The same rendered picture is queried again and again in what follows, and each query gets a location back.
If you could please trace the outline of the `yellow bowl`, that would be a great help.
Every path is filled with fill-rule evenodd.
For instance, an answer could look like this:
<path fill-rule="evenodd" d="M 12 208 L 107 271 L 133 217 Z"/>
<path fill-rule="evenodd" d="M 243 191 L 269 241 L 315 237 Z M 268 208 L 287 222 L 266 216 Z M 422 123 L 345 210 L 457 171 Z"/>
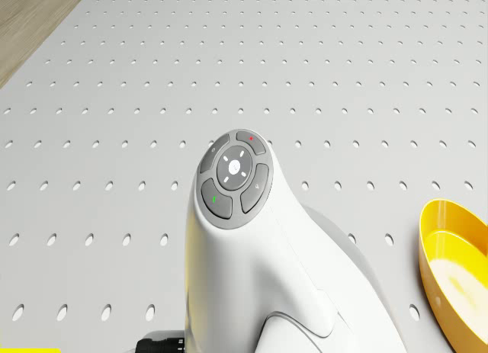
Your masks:
<path fill-rule="evenodd" d="M 419 270 L 451 347 L 488 353 L 488 224 L 453 201 L 429 201 L 419 217 Z"/>

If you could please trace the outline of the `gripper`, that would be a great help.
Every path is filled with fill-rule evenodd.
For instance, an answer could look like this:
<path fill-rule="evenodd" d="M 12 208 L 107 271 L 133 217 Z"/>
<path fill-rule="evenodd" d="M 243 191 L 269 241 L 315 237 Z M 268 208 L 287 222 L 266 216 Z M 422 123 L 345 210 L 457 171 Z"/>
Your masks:
<path fill-rule="evenodd" d="M 185 353 L 185 332 L 183 330 L 150 332 L 137 342 L 136 353 Z"/>

